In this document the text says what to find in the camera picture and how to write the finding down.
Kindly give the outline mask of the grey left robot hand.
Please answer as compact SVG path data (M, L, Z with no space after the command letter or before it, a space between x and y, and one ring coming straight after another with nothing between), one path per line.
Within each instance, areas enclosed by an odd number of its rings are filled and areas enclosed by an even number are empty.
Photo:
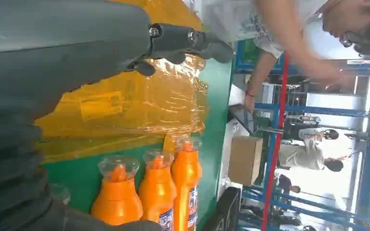
M62 95L148 59L186 54L220 63L232 47L210 32L153 24L138 6L106 0L0 0L0 231L160 231L152 221L108 225L53 200L35 148L36 119Z

